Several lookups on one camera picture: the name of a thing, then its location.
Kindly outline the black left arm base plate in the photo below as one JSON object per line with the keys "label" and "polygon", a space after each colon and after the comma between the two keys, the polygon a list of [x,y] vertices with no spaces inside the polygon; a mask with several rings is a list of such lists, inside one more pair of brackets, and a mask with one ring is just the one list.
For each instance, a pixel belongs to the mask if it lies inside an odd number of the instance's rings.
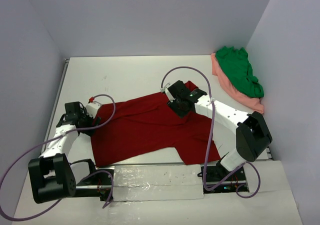
{"label": "black left arm base plate", "polygon": [[111,195],[108,199],[113,181],[114,169],[89,168],[89,174],[81,178],[75,186],[74,198],[99,198],[101,202],[112,201]]}

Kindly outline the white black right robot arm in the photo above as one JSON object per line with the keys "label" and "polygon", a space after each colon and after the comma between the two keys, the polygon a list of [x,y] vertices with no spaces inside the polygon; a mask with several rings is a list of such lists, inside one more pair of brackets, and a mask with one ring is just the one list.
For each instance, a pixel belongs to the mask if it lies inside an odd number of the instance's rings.
{"label": "white black right robot arm", "polygon": [[273,141],[263,115],[257,111],[237,110],[199,88],[187,88],[181,80],[166,84],[161,92],[168,98],[168,107],[180,118],[193,112],[212,119],[235,134],[235,148],[219,161],[220,166],[229,172],[245,162],[254,162]]}

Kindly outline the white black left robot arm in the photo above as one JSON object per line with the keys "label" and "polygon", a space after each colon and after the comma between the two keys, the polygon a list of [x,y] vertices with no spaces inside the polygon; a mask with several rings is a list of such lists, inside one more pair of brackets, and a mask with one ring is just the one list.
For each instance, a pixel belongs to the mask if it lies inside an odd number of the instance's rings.
{"label": "white black left robot arm", "polygon": [[53,139],[46,150],[28,163],[33,199],[37,204],[76,194],[76,180],[67,159],[73,143],[81,133],[92,136],[101,118],[97,116],[102,104],[93,101],[83,106],[81,102],[64,105]]}

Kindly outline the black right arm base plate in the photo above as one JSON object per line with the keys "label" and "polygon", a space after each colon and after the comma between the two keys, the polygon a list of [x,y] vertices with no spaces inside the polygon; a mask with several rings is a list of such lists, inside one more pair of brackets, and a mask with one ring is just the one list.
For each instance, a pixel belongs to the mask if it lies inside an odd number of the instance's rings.
{"label": "black right arm base plate", "polygon": [[[227,171],[226,174],[220,175],[218,173],[218,169],[214,164],[210,164],[207,166],[206,169],[206,185],[208,187],[212,187],[216,185],[219,181],[221,181],[229,172]],[[228,177],[221,185],[219,185],[215,190],[208,191],[203,188],[204,194],[218,194],[218,193],[235,193],[236,189],[239,192],[248,192],[249,189],[247,188],[247,180],[245,171],[243,168],[240,168],[236,171],[233,175]]]}

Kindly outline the red t-shirt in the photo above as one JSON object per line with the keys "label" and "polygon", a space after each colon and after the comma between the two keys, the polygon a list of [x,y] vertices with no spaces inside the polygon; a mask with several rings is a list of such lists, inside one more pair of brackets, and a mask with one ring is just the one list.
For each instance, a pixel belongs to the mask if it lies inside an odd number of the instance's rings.
{"label": "red t-shirt", "polygon": [[105,167],[165,148],[174,148],[185,165],[205,161],[211,119],[193,112],[179,118],[161,92],[104,104],[98,117],[107,124],[91,137],[95,164]]}

